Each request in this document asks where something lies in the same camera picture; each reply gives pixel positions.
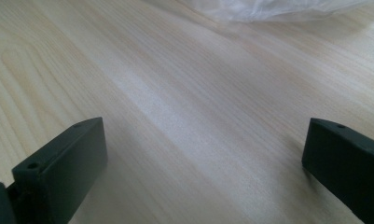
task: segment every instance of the table top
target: table top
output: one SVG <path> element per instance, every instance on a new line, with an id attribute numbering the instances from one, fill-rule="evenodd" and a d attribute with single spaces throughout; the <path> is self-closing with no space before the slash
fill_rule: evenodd
<path id="1" fill-rule="evenodd" d="M 103 117 L 71 223 L 360 223 L 301 155 L 310 118 L 374 139 L 374 3 L 219 24 L 174 0 L 0 0 L 0 181 Z"/>

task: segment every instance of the wooden table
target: wooden table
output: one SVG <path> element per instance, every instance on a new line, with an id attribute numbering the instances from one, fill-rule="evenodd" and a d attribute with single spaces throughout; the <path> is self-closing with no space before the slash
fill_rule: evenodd
<path id="1" fill-rule="evenodd" d="M 374 3 L 221 25 L 147 2 L 0 0 L 0 181 L 103 117 L 109 169 L 71 223 L 360 223 L 300 159 L 311 117 L 374 139 Z"/>

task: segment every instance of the plastic bag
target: plastic bag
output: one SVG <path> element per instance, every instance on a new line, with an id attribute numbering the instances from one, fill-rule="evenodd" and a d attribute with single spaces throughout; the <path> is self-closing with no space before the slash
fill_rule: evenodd
<path id="1" fill-rule="evenodd" d="M 310 21 L 374 0 L 179 0 L 215 21 Z"/>

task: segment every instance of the screw hole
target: screw hole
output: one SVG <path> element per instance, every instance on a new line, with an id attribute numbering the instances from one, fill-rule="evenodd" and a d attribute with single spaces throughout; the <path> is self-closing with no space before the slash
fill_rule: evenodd
<path id="1" fill-rule="evenodd" d="M 27 166 L 27 169 L 31 169 L 31 170 L 33 170 L 33 169 L 35 169 L 35 168 L 37 168 L 37 167 L 38 167 L 38 163 L 33 162 L 33 163 L 31 163 L 31 164 L 29 164 L 29 165 Z"/>

